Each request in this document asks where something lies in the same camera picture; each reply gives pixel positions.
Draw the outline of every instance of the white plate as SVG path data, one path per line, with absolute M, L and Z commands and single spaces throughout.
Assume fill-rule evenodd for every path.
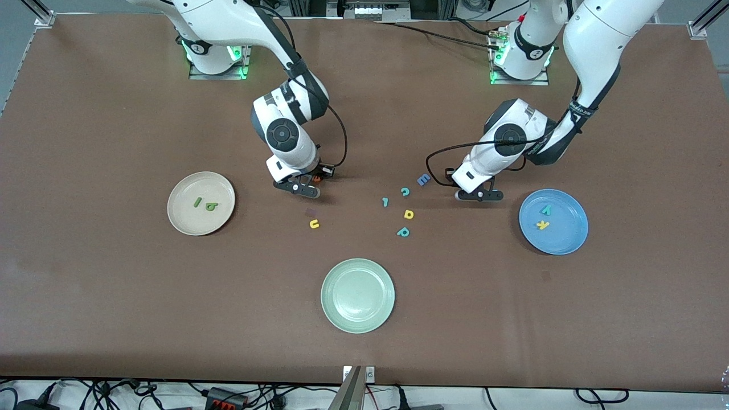
M 195 208 L 195 201 L 202 198 Z M 217 202 L 213 211 L 206 204 Z M 233 213 L 235 191 L 221 174 L 203 171 L 180 181 L 167 200 L 167 216 L 172 226 L 187 235 L 199 236 L 215 232 Z

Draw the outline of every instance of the brown tabletop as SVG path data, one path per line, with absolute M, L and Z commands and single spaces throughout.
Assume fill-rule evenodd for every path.
M 253 100 L 285 80 L 267 50 L 245 81 L 190 81 L 159 15 L 61 15 L 36 34 L 0 119 L 0 373 L 339 382 L 342 365 L 368 364 L 379 383 L 721 388 L 729 109 L 705 42 L 646 27 L 564 158 L 504 172 L 503 201 L 471 204 L 417 185 L 425 156 L 478 140 L 506 99 L 559 118 L 575 81 L 563 50 L 548 87 L 489 85 L 481 49 L 363 21 L 291 26 L 349 133 L 316 201 L 272 187 L 250 123 Z M 324 160 L 341 156 L 331 114 L 306 128 Z M 210 236 L 166 215 L 196 171 L 236 189 Z M 519 231 L 522 200 L 545 187 L 588 214 L 574 254 L 543 255 Z M 332 326 L 319 301 L 354 257 L 397 290 L 364 335 Z

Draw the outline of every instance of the blue plate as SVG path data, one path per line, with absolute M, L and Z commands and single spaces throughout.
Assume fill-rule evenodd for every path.
M 550 215 L 543 214 L 546 206 Z M 549 222 L 540 230 L 537 223 Z M 560 190 L 538 190 L 527 196 L 519 210 L 521 232 L 534 247 L 551 255 L 578 250 L 588 238 L 588 216 L 576 199 Z

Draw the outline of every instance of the robotic arm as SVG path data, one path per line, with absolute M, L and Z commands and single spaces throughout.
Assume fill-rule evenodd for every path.
M 183 39 L 193 63 L 229 68 L 227 46 L 266 47 L 284 66 L 289 79 L 253 103 L 251 122 L 273 156 L 266 161 L 274 187 L 290 193 L 318 198 L 320 191 L 310 184 L 314 177 L 328 178 L 334 167 L 319 161 L 317 146 L 301 125 L 321 117 L 329 105 L 329 94 L 306 66 L 276 24 L 260 8 L 244 0 L 129 0 L 165 13 Z M 195 50 L 207 52 L 204 57 Z M 225 53 L 225 64 L 216 58 Z
M 492 189 L 493 181 L 487 190 L 481 185 L 520 155 L 536 165 L 555 163 L 615 83 L 625 46 L 662 3 L 663 0 L 585 0 L 564 30 L 565 53 L 582 85 L 579 96 L 570 102 L 559 123 L 521 99 L 503 102 L 486 121 L 479 140 L 482 144 L 471 149 L 457 170 L 447 171 L 449 179 L 461 188 L 456 198 L 501 199 L 503 195 Z

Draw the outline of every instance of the green plate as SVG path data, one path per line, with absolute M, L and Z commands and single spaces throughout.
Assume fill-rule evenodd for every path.
M 395 286 L 385 269 L 369 259 L 336 265 L 321 286 L 321 307 L 327 319 L 347 333 L 379 328 L 392 313 Z

